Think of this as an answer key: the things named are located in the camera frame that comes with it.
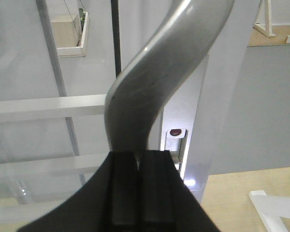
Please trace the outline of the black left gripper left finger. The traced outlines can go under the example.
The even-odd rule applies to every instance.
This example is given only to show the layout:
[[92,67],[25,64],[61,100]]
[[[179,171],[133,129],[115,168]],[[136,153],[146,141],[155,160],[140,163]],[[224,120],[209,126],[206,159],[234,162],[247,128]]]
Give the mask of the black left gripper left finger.
[[20,232],[137,231],[137,163],[132,152],[110,152],[73,196]]

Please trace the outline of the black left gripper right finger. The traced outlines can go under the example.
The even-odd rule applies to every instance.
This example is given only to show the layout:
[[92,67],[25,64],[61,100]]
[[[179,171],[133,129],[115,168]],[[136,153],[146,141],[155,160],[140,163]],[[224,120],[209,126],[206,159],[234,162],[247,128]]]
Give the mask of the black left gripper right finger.
[[139,166],[141,232],[217,232],[176,170],[169,151],[149,150]]

